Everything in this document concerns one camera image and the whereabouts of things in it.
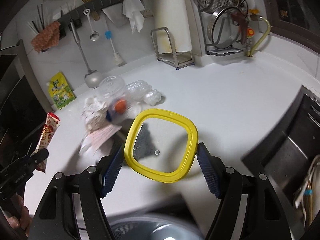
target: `metal ladle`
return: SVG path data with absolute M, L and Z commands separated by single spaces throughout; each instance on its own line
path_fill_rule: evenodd
M 91 33 L 90 33 L 90 40 L 92 41 L 96 41 L 99 39 L 99 33 L 94 31 L 93 28 L 92 28 L 92 25 L 91 25 L 91 20 L 90 20 L 90 9 L 85 9 L 83 11 L 83 14 L 87 16 L 88 18 L 88 21 L 89 21 L 89 24 L 90 24 L 90 28 L 91 28 Z
M 83 53 L 82 48 L 81 48 L 81 45 L 80 45 L 80 38 L 79 38 L 78 33 L 76 31 L 76 27 L 73 24 L 73 21 L 71 19 L 70 19 L 70 25 L 71 25 L 71 30 L 72 30 L 72 34 L 73 34 L 73 37 L 75 39 L 75 42 L 79 47 L 79 50 L 80 50 L 80 53 L 81 53 L 81 55 L 83 57 L 84 63 L 87 66 L 87 69 L 88 69 L 88 73 L 84 76 L 84 81 L 85 81 L 85 83 L 87 84 L 87 86 L 89 88 L 96 88 L 96 87 L 99 86 L 100 82 L 103 80 L 103 76 L 99 71 L 92 70 L 89 67 L 87 59 L 85 58 L 84 53 Z

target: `black wall-mounted rail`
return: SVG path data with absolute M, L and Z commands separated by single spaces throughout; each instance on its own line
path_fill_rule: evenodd
M 92 0 L 68 12 L 57 21 L 61 24 L 60 29 L 64 29 L 70 24 L 70 19 L 76 21 L 81 17 L 85 17 L 85 15 L 83 14 L 84 9 L 90 9 L 91 11 L 100 11 L 103 8 L 121 3 L 123 1 L 124 0 Z

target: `yellow green pouch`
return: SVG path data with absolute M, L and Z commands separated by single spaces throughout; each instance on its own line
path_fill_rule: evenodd
M 51 78 L 48 91 L 59 110 L 76 99 L 62 72 Z

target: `cutting board stand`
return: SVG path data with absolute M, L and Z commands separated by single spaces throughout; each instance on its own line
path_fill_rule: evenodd
M 172 53 L 162 53 L 162 54 L 159 53 L 158 45 L 154 37 L 154 33 L 157 31 L 165 31 L 167 33 Z M 151 30 L 150 34 L 151 34 L 153 47 L 155 49 L 158 61 L 167 63 L 170 66 L 175 67 L 176 70 L 195 64 L 195 61 L 192 55 L 192 50 L 187 52 L 176 52 L 174 38 L 170 34 L 170 31 L 167 27 L 153 29 Z

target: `clear plastic container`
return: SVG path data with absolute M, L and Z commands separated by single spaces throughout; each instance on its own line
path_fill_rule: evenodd
M 98 93 L 100 99 L 109 105 L 108 112 L 112 120 L 119 116 L 135 118 L 141 111 L 141 107 L 132 102 L 127 86 L 119 76 L 110 76 L 102 80 Z

